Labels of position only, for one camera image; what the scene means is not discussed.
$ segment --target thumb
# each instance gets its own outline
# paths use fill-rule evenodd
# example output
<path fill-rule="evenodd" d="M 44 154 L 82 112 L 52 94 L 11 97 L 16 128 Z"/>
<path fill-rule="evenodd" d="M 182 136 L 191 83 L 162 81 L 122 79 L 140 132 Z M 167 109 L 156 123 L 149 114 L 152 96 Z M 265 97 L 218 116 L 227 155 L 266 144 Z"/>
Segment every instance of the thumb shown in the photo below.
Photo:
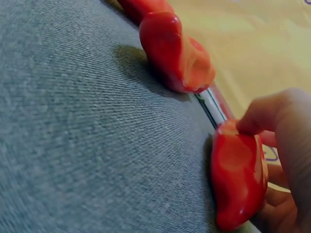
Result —
<path fill-rule="evenodd" d="M 237 123 L 238 131 L 248 134 L 259 134 L 264 130 L 274 132 L 283 103 L 282 92 L 255 99 Z"/>

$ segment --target finger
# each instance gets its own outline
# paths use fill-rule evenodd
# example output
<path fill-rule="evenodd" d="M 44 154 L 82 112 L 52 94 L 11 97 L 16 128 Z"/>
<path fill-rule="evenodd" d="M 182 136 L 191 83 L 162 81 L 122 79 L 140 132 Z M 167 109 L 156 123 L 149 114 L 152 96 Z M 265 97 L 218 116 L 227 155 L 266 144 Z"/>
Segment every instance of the finger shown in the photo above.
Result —
<path fill-rule="evenodd" d="M 263 131 L 259 134 L 261 142 L 269 147 L 276 147 L 276 134 L 271 131 Z"/>
<path fill-rule="evenodd" d="M 275 207 L 265 203 L 264 206 L 258 213 L 256 213 L 250 221 L 258 228 L 261 232 L 266 232 L 270 228 L 272 219 L 274 219 Z"/>
<path fill-rule="evenodd" d="M 287 178 L 285 173 L 280 165 L 276 164 L 267 164 L 268 166 L 268 181 L 275 185 L 278 185 L 282 188 L 289 189 Z"/>
<path fill-rule="evenodd" d="M 290 196 L 290 193 L 278 191 L 274 188 L 268 187 L 266 192 L 266 201 L 269 205 L 277 207 L 278 205 L 284 203 Z"/>
<path fill-rule="evenodd" d="M 283 92 L 255 99 L 237 123 L 237 129 L 249 134 L 259 134 L 264 130 L 274 132 L 283 102 Z"/>

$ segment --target red plastic piece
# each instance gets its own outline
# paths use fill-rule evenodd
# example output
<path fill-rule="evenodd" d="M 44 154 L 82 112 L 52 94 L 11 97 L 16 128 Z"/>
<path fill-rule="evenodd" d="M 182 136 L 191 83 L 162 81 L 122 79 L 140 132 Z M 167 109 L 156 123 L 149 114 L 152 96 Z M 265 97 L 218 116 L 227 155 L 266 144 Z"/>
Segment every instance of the red plastic piece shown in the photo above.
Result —
<path fill-rule="evenodd" d="M 148 60 L 164 75 L 168 88 L 196 94 L 214 80 L 215 70 L 208 53 L 183 33 L 182 23 L 174 13 L 153 12 L 145 16 L 139 37 Z"/>
<path fill-rule="evenodd" d="M 236 120 L 224 122 L 213 136 L 211 178 L 217 202 L 216 224 L 232 231 L 262 206 L 268 170 L 260 138 L 240 134 Z"/>
<path fill-rule="evenodd" d="M 165 0 L 117 0 L 125 13 L 136 23 L 151 12 L 174 12 Z"/>

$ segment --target red shoe-shaped object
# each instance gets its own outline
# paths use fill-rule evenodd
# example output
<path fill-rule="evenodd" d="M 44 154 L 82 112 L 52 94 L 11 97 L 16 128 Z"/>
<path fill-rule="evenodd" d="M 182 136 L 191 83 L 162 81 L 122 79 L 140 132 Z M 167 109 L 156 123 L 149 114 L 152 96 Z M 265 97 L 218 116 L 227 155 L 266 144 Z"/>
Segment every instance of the red shoe-shaped object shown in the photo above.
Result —
<path fill-rule="evenodd" d="M 231 231 L 262 206 L 268 170 L 259 137 L 240 134 L 236 120 L 224 122 L 213 137 L 211 178 L 217 202 L 216 224 Z"/>
<path fill-rule="evenodd" d="M 136 24 L 140 24 L 142 19 L 150 12 L 174 12 L 171 5 L 166 0 L 117 0 L 124 12 Z"/>
<path fill-rule="evenodd" d="M 140 42 L 151 64 L 163 74 L 164 84 L 182 93 L 200 93 L 215 78 L 204 48 L 183 33 L 177 15 L 154 12 L 139 27 Z"/>

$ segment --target gray fabric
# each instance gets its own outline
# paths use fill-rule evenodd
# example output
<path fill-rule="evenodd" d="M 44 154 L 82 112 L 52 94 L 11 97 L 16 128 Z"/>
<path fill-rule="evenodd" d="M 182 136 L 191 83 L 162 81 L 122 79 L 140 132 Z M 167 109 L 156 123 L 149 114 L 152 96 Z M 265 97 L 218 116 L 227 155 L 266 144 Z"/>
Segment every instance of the gray fabric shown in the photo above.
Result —
<path fill-rule="evenodd" d="M 0 0 L 0 232 L 216 232 L 213 128 L 99 0 Z"/>

